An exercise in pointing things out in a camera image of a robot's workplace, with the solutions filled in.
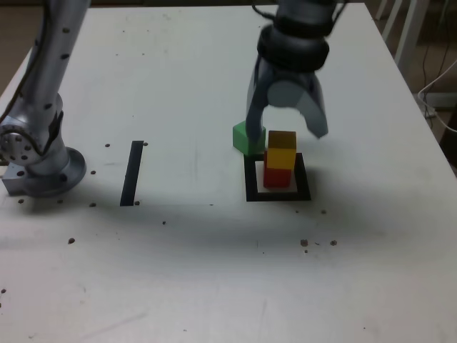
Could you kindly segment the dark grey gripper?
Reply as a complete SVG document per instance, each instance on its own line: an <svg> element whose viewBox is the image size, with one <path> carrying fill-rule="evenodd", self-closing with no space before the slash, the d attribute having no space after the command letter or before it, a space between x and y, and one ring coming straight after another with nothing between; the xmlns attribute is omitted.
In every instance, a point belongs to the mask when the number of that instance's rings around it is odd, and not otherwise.
<svg viewBox="0 0 457 343"><path fill-rule="evenodd" d="M257 143L261 137L262 115L268 105L296 109L317 139L328 133L321 84L313 72L271 67L264 59L257 59L246 102L246 134L250 142Z"/></svg>

